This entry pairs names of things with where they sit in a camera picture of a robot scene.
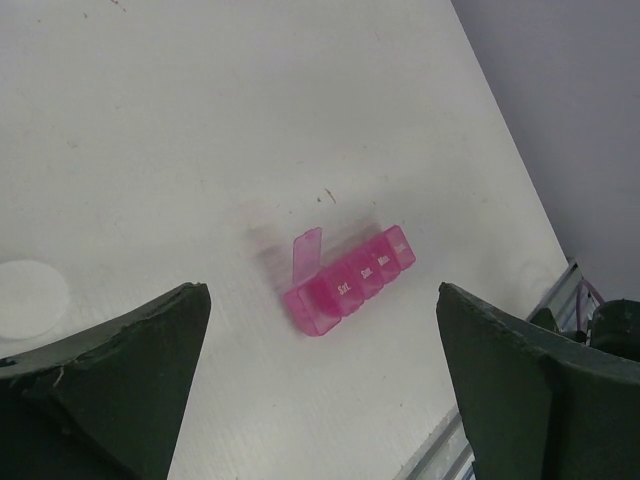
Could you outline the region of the pink pill organizer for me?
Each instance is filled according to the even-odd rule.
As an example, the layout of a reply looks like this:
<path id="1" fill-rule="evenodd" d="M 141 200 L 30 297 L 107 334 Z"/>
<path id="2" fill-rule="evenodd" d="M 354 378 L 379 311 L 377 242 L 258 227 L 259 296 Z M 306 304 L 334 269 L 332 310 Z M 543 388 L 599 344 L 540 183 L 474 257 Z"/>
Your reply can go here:
<path id="1" fill-rule="evenodd" d="M 416 262 L 398 225 L 375 234 L 326 266 L 321 264 L 321 247 L 320 227 L 294 240 L 292 285 L 282 295 L 294 324 L 309 337 L 327 334 Z"/>

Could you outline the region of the white blue pill bottle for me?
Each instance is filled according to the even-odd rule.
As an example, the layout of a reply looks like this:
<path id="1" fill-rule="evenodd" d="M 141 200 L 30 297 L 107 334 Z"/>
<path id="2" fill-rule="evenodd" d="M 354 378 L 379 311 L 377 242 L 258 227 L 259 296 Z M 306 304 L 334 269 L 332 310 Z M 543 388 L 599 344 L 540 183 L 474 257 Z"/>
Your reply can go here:
<path id="1" fill-rule="evenodd" d="M 68 283 L 54 267 L 22 259 L 1 264 L 1 340 L 26 349 L 57 336 L 70 304 Z"/>

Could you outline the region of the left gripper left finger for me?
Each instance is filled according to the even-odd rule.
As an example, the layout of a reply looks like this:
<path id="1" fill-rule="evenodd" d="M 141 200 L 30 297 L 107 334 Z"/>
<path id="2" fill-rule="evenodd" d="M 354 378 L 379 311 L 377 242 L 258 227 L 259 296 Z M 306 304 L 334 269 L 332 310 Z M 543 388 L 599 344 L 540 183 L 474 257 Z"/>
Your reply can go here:
<path id="1" fill-rule="evenodd" d="M 210 316 L 204 283 L 1 361 L 4 479 L 164 479 Z"/>

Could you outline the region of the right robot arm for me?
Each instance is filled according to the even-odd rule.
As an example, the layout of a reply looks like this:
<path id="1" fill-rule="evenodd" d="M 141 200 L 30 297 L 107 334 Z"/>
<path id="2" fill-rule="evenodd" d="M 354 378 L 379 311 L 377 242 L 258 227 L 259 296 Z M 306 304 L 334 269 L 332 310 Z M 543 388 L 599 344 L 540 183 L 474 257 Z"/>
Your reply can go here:
<path id="1" fill-rule="evenodd" d="M 637 301 L 620 299 L 598 306 L 587 330 L 561 332 L 549 308 L 540 309 L 530 322 L 596 350 L 635 362 L 639 361 L 639 303 Z"/>

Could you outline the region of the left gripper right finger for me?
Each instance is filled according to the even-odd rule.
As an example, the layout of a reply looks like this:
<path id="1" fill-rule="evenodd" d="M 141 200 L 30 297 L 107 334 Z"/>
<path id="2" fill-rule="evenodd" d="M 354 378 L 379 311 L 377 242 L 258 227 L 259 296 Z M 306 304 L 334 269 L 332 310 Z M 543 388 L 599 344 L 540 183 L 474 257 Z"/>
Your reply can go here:
<path id="1" fill-rule="evenodd" d="M 477 478 L 638 478 L 638 302 L 598 307 L 588 345 L 451 283 L 436 315 Z"/>

